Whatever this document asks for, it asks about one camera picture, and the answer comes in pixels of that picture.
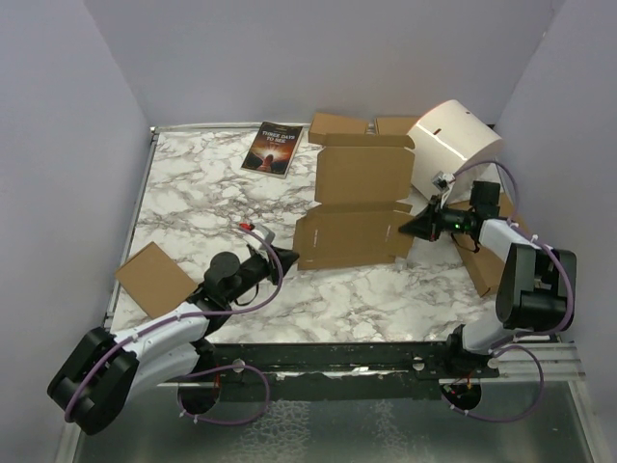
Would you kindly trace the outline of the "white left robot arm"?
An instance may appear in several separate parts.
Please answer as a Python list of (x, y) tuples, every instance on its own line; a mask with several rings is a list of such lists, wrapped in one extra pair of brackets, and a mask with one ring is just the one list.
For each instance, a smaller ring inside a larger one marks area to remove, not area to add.
[(230, 252), (210, 262), (198, 289), (170, 313), (115, 335), (89, 331), (51, 380), (48, 396), (88, 435), (105, 429), (125, 403), (171, 379), (216, 379), (218, 366), (206, 336), (232, 315), (231, 303), (268, 280), (279, 286), (298, 253), (273, 247), (239, 260)]

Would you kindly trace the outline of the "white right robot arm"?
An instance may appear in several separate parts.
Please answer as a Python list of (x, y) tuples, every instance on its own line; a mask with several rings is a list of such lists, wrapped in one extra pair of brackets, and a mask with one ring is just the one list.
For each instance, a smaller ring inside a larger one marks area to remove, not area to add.
[(436, 195), (398, 228), (430, 242), (444, 233), (464, 237), (473, 253), (487, 250), (503, 262), (495, 313), (460, 325), (445, 342), (443, 368), (455, 377), (485, 367), (507, 342), (568, 329), (574, 317), (576, 255), (524, 236), (519, 224), (500, 215), (499, 197), (497, 183), (476, 181), (466, 209), (445, 205)]

